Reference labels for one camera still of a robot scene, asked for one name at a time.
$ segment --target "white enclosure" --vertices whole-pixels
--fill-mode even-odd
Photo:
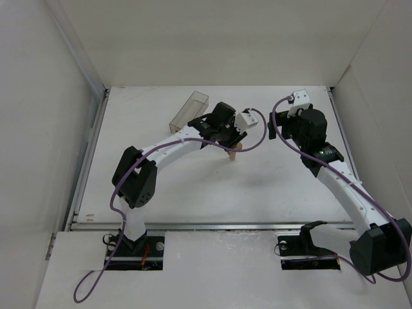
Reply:
[[[106,87],[334,86],[385,3],[60,1]]]
[[[306,87],[314,104],[326,113],[330,142],[351,160],[364,187],[396,218],[412,222],[411,15],[409,0],[0,1],[1,306],[34,308],[40,290],[37,308],[75,306],[71,293],[81,275],[102,265],[104,246],[98,238],[104,229],[118,227],[119,218],[107,211],[115,157],[129,145],[143,147],[162,140],[168,134],[168,123],[194,90],[211,96],[209,109],[222,100],[236,109],[259,106],[267,116],[275,99],[296,87]],[[109,101],[106,89],[111,89]],[[156,121],[163,126],[150,131]],[[148,135],[117,138],[140,126]],[[256,140],[260,130],[254,128],[245,143]],[[186,161],[211,174],[209,180],[192,177],[189,182],[203,181],[209,191],[219,183],[231,194],[240,186],[257,201],[256,209],[246,206],[247,198],[240,198],[237,212],[235,208],[227,212],[219,203],[226,208],[234,204],[213,196],[212,207],[206,208],[204,203],[198,212],[173,196],[170,203],[175,207],[162,211],[168,196],[179,192],[184,183],[183,178],[167,183],[183,168],[182,161],[176,162],[176,169],[160,174],[163,195],[157,192],[148,220],[189,225],[267,223],[261,226],[265,229],[287,223],[291,225],[283,228],[298,229],[300,224],[324,216],[351,227],[333,196],[323,192],[318,183],[312,184],[310,173],[297,167],[299,156],[289,157],[278,140],[262,147],[228,164],[223,161],[225,153],[216,149],[205,149],[207,153]],[[276,157],[267,158],[268,150]],[[205,155],[213,160],[205,163]],[[253,172],[254,156],[273,160],[262,172],[264,179],[256,173],[250,185],[231,180],[231,174],[239,176],[235,167]],[[213,166],[218,167],[215,174]],[[277,169],[283,182],[270,182],[268,167]],[[306,182],[311,182],[309,187],[304,186]],[[268,183],[273,185],[272,192],[265,187]],[[299,194],[288,191],[293,183],[300,188]],[[316,204],[317,195],[325,197],[323,203]],[[209,198],[194,189],[186,198],[194,201],[199,196]],[[274,203],[275,209],[268,203]],[[51,251],[55,234],[64,229],[57,235],[55,252]],[[357,308],[409,306],[406,292],[411,299],[412,278],[404,283],[405,292],[402,283],[379,279],[376,286],[368,286],[346,265],[341,273],[281,272],[277,257],[265,251],[273,249],[277,231],[249,232],[244,238],[236,232],[214,233],[167,234],[171,244],[165,260],[168,271],[143,275],[153,288],[166,291],[167,283],[175,286],[167,292],[167,303],[146,299],[146,308],[168,304],[193,308],[199,302],[205,308],[342,308],[349,304],[348,299]],[[262,254],[256,259],[253,250],[242,246]],[[211,268],[206,260],[196,264],[186,258],[192,250],[207,257],[208,249],[219,252],[221,264],[217,267]],[[183,274],[180,254],[185,252],[187,273]],[[61,273],[62,268],[67,268],[67,273]],[[191,285],[197,270],[209,282],[193,281]],[[399,276],[396,268],[389,272]],[[223,273],[226,281],[218,282],[214,274]],[[135,308],[131,286],[142,284],[141,275],[105,274],[82,308]],[[179,277],[181,285],[167,276]],[[260,280],[259,289],[253,284]],[[312,295],[312,283],[317,280],[316,287],[330,289],[329,298],[321,303]],[[241,293],[238,303],[233,302],[233,295],[223,295],[208,284],[235,281],[240,282],[233,290]],[[86,281],[81,292],[90,285],[91,281]],[[292,302],[285,301],[296,296],[288,295],[288,285],[299,291]],[[191,291],[190,299],[179,303],[175,295],[182,293],[183,287]],[[123,292],[128,298],[121,304],[116,297]],[[152,292],[141,290],[141,295],[135,296]],[[101,301],[108,295],[114,298]]]

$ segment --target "white bracket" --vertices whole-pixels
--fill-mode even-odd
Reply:
[[[289,109],[288,118],[294,117],[298,110],[308,109],[310,106],[309,95],[306,90],[299,90],[292,93],[294,97],[293,106]]]

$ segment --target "red wire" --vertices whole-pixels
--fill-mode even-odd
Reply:
[[[149,251],[150,251],[149,245],[146,245],[146,247],[144,249],[144,256],[140,260],[140,262],[142,264],[142,270],[144,268],[144,265],[146,264],[146,259],[147,259],[147,255],[149,254]]]

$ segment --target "white wall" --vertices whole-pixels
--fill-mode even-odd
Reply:
[[[0,1],[0,38],[0,306],[31,308],[91,93],[44,1]]]
[[[106,87],[334,86],[386,0],[60,1]]]
[[[409,222],[412,222],[411,16],[410,0],[389,0],[334,92],[365,187],[392,214]],[[412,277],[406,286],[411,298]]]

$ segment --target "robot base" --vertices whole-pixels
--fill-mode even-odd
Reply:
[[[109,243],[116,243],[118,235],[109,237]],[[164,236],[147,236],[144,234],[136,241],[122,240],[107,270],[162,270],[165,247]],[[108,246],[104,262],[112,253]]]

